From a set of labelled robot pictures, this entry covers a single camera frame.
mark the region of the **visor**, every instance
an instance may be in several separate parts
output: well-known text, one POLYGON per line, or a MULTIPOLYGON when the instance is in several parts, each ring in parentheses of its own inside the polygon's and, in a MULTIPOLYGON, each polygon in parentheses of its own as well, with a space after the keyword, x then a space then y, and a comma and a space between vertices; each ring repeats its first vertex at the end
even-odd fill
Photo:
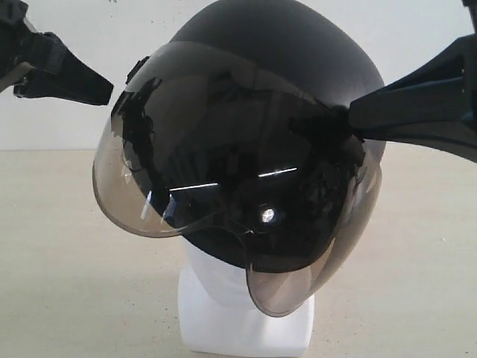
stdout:
POLYGON ((339 123, 254 63, 170 43, 112 111, 95 155, 95 197, 136 235, 194 244, 199 230, 227 233, 223 246, 243 253, 257 307, 287 315, 342 263, 379 191, 375 158, 339 123))

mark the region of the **table surface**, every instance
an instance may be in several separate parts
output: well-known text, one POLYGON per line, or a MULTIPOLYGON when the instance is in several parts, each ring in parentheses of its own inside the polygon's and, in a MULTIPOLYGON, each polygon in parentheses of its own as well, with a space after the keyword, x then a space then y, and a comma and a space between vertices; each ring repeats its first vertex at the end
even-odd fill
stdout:
MULTIPOLYGON (((111 224, 93 151, 0 152, 0 356, 208 357, 181 344, 176 239, 111 224)), ((391 144, 305 357, 477 357, 477 166, 391 144)))

